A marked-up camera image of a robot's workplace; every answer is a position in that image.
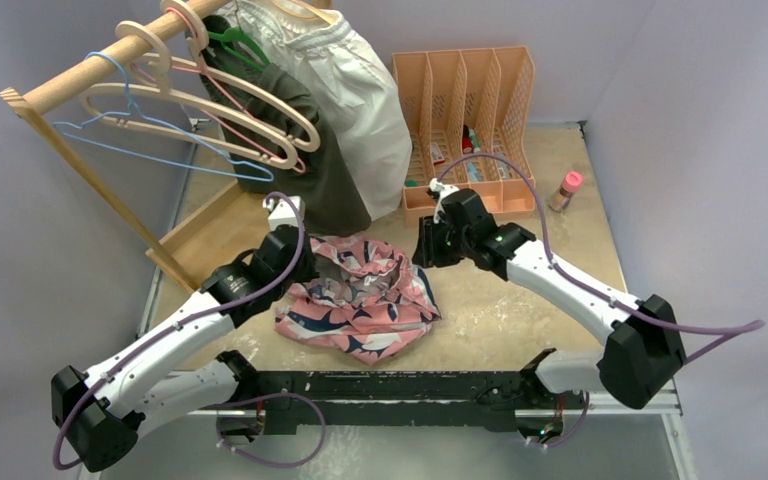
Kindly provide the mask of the pink patterned shorts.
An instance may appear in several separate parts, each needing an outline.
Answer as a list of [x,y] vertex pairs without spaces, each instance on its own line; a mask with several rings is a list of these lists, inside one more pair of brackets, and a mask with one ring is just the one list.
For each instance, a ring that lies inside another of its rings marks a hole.
[[400,248],[366,236],[310,239],[318,277],[288,290],[274,330],[372,366],[442,319],[425,272]]

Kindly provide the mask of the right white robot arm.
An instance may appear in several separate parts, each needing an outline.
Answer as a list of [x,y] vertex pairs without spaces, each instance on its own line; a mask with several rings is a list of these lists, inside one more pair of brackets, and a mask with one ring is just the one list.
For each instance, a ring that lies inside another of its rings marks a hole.
[[471,189],[436,184],[426,194],[435,210],[419,219],[415,263],[442,268],[469,259],[548,301],[600,345],[591,352],[549,348],[535,357],[522,370],[521,392],[529,404],[544,407],[561,393],[597,391],[642,409],[686,364],[667,300],[641,300],[596,280],[524,227],[498,224]]

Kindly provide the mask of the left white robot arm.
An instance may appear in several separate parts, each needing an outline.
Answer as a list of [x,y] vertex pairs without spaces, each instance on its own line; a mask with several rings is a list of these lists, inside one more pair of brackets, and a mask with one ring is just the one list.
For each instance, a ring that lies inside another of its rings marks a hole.
[[258,248],[218,267],[175,313],[124,350],[85,370],[64,367],[51,380],[54,467],[99,472],[123,459],[142,436],[192,411],[252,405],[258,373],[236,351],[187,374],[172,372],[268,310],[291,284],[313,277],[304,228],[280,225]]

